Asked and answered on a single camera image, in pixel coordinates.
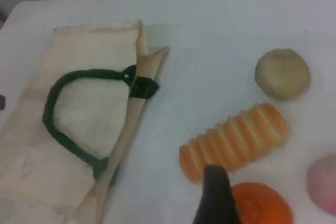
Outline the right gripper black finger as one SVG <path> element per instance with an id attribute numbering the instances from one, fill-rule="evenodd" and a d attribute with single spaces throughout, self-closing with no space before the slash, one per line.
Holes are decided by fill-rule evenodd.
<path id="1" fill-rule="evenodd" d="M 193 223 L 239 223 L 229 177 L 219 165 L 204 168 L 202 197 Z"/>

